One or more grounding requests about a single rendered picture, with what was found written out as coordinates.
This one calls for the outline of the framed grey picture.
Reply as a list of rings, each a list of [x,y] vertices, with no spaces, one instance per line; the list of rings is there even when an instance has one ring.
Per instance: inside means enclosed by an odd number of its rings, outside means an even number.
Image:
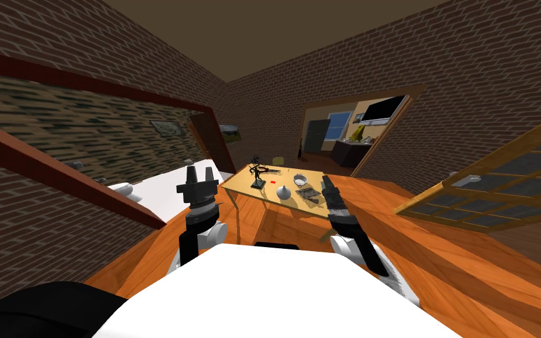
[[[185,131],[176,121],[157,121],[150,120],[152,126],[163,137],[182,137],[185,136]]]

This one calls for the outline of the dark red door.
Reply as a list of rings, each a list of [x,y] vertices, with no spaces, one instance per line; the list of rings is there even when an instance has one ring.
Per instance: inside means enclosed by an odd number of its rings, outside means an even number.
[[[215,117],[209,113],[199,113],[191,115],[190,120],[217,169],[225,173],[235,174],[234,163],[230,158]]]

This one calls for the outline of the blue window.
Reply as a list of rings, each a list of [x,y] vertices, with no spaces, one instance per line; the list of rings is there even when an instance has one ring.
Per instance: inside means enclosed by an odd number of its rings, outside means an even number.
[[[344,131],[349,125],[349,121],[352,115],[352,111],[341,111],[337,113],[330,113],[328,119],[330,120],[325,140],[337,140],[342,137]]]

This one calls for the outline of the framed green landscape picture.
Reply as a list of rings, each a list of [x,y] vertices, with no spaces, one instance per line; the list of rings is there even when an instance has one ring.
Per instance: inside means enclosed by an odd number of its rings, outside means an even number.
[[[220,124],[219,129],[225,143],[234,143],[242,140],[239,127],[237,125]]]

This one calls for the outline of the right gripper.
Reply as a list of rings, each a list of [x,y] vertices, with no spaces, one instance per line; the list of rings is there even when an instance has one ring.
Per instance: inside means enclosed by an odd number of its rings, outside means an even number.
[[[340,195],[340,191],[334,186],[328,175],[322,177],[322,190],[330,215],[347,215],[347,207]]]

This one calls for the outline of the dark grey refrigerator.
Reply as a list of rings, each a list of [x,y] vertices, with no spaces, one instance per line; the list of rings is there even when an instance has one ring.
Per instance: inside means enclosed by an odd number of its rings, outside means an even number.
[[[307,133],[303,145],[303,152],[321,152],[329,125],[330,119],[311,120],[309,124],[307,124]]]

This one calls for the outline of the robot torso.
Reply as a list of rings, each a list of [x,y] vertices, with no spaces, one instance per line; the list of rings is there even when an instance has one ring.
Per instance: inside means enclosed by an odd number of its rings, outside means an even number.
[[[129,298],[93,338],[461,338],[336,253],[220,244]]]

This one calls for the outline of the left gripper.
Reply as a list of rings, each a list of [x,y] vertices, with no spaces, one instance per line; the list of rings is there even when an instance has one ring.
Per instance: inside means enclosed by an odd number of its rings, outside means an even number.
[[[207,205],[215,202],[218,193],[218,180],[214,180],[212,167],[205,169],[205,181],[198,182],[196,168],[186,167],[185,184],[177,185],[177,193],[182,194],[182,201],[191,205]]]

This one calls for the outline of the black television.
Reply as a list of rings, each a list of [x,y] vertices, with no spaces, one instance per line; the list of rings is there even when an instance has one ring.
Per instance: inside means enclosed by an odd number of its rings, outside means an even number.
[[[369,105],[360,123],[368,126],[387,124],[406,98],[406,96],[395,96]]]

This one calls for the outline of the black figurine on base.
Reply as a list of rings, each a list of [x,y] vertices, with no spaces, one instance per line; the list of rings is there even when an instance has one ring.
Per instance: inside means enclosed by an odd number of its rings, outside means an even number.
[[[264,185],[266,184],[266,181],[263,180],[260,176],[261,173],[268,172],[268,167],[262,166],[260,162],[259,156],[254,156],[252,159],[252,167],[249,168],[250,173],[253,173],[255,176],[255,180],[251,185],[251,188],[255,188],[258,190],[261,190]]]

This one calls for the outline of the yellow wooden table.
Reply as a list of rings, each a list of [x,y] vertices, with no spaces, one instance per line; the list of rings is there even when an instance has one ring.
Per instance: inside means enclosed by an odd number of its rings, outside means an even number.
[[[251,188],[252,183],[255,180],[253,173],[250,173],[249,168],[252,164],[246,165],[236,174],[230,176],[224,180],[221,187],[226,191],[231,201],[236,204],[235,198],[237,195],[243,195],[245,197],[254,198],[262,201],[265,206],[276,205],[284,207],[296,212],[298,216],[304,217],[316,217],[324,220],[328,220],[327,216],[329,211],[327,209],[326,202],[322,205],[310,205],[304,202],[297,193],[296,190],[302,187],[297,187],[293,182],[293,176],[296,174],[303,174],[307,177],[307,184],[305,187],[313,187],[321,192],[322,190],[322,177],[325,175],[321,171],[301,170],[297,168],[278,167],[273,165],[264,165],[272,169],[281,170],[280,173],[261,173],[260,176],[266,181],[266,184],[261,190]],[[291,198],[286,201],[281,201],[277,195],[276,190],[280,186],[287,186],[291,190]]]

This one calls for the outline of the dark grey book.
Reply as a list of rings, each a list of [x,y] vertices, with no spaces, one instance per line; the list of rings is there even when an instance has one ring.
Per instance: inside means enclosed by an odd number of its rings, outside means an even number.
[[[301,189],[296,190],[295,193],[297,193],[305,203],[310,205],[322,205],[326,202],[322,193],[313,187],[302,187]]]

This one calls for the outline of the wooden door with glass panes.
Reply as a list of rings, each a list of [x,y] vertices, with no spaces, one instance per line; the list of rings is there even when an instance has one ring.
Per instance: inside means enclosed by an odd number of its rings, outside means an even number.
[[[468,175],[480,175],[481,180],[451,185]],[[541,124],[394,212],[482,233],[540,223]]]

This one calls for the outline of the white bathtub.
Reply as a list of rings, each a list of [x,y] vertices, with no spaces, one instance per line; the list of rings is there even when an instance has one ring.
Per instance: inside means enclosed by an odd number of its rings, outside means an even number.
[[[108,187],[152,211],[164,222],[168,222],[180,212],[188,208],[182,201],[182,194],[177,193],[176,186],[185,184],[187,167],[156,175],[138,184],[126,182]]]

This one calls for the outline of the dark cabinet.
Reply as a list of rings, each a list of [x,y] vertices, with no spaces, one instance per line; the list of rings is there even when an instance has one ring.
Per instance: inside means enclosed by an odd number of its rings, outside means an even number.
[[[331,150],[330,158],[341,167],[355,168],[371,147],[370,143],[350,143],[337,140]]]

